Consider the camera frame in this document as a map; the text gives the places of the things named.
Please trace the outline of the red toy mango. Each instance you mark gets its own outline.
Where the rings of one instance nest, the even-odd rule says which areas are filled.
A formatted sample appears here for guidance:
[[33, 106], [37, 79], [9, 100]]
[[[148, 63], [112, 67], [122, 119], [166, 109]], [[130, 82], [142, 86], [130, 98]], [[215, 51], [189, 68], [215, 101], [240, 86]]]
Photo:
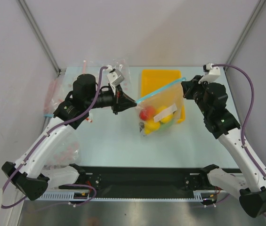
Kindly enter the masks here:
[[156, 109], [153, 106], [146, 106], [139, 113], [139, 118], [143, 121], [153, 118], [156, 114]]

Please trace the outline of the clear blue-zipper bag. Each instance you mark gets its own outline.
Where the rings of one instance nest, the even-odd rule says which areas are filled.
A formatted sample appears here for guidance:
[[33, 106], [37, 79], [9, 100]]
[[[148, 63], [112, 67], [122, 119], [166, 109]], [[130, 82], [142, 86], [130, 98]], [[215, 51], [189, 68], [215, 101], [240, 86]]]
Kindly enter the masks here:
[[185, 78], [174, 80], [136, 101], [138, 125], [142, 136], [166, 132], [182, 121], [183, 81]]

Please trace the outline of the yellow toy lemon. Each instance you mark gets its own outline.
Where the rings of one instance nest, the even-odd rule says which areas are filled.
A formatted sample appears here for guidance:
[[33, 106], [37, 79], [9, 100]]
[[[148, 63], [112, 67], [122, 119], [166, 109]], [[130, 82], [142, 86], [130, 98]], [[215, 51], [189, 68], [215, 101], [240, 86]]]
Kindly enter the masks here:
[[154, 116], [153, 120], [155, 122], [162, 122], [162, 123], [167, 123], [170, 120], [173, 119], [173, 107], [169, 106], [161, 106], [158, 110], [157, 110], [157, 114]]

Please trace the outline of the green toy cucumber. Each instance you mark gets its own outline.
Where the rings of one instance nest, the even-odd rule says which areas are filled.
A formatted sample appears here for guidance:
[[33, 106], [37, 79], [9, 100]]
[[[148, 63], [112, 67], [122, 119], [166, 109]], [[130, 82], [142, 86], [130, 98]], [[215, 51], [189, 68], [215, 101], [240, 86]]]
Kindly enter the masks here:
[[162, 123], [162, 122], [161, 122], [161, 125], [160, 125], [160, 128], [159, 128], [158, 131], [165, 131], [165, 130], [167, 130], [168, 128], [170, 128], [173, 124], [174, 124], [174, 120], [170, 120], [170, 121], [167, 122], [167, 123]]

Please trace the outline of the grey toy fish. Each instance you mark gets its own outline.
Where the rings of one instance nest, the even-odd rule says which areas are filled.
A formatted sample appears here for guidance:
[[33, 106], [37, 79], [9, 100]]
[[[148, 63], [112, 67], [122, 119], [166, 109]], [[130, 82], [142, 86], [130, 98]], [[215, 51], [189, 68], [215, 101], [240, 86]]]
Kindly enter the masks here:
[[139, 132], [142, 136], [146, 136], [145, 134], [145, 124], [143, 122], [139, 122]]

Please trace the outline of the yellow toy pear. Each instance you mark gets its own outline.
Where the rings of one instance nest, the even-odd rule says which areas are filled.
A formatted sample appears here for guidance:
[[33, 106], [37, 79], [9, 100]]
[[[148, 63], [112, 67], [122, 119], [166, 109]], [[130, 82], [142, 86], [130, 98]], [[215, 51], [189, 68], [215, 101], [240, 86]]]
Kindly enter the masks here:
[[155, 122], [153, 119], [149, 119], [145, 121], [145, 134], [148, 135], [154, 131], [157, 131], [161, 126], [161, 123]]

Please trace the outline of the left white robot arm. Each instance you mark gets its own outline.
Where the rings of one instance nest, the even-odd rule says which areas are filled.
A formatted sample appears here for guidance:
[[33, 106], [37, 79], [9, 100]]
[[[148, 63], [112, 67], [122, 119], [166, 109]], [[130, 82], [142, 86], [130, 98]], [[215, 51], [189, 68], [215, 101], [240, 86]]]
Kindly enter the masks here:
[[50, 173], [43, 170], [47, 159], [56, 150], [58, 141], [64, 139], [89, 117], [89, 111], [110, 107], [114, 114], [135, 107], [135, 100], [126, 95], [121, 83], [124, 76], [113, 70], [107, 74], [108, 85], [101, 87], [101, 80], [92, 74], [81, 74], [73, 89], [53, 113], [53, 118], [40, 138], [16, 162], [5, 162], [1, 169], [26, 198], [31, 201], [41, 197], [47, 189], [71, 184], [82, 188], [86, 183], [84, 170], [71, 164]]

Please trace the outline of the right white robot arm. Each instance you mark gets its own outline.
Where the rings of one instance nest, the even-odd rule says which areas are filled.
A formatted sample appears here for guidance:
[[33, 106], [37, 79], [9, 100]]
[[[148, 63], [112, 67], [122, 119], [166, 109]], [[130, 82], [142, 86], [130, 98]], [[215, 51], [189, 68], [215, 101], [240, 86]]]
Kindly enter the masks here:
[[224, 85], [200, 82], [196, 75], [181, 83], [185, 99], [194, 100], [199, 107], [204, 124], [213, 137], [230, 153], [243, 174], [235, 177], [216, 165], [202, 169], [200, 185], [225, 190], [239, 200], [243, 210], [252, 218], [266, 213], [266, 166], [259, 159], [247, 139], [242, 137], [241, 126], [227, 110], [228, 95]]

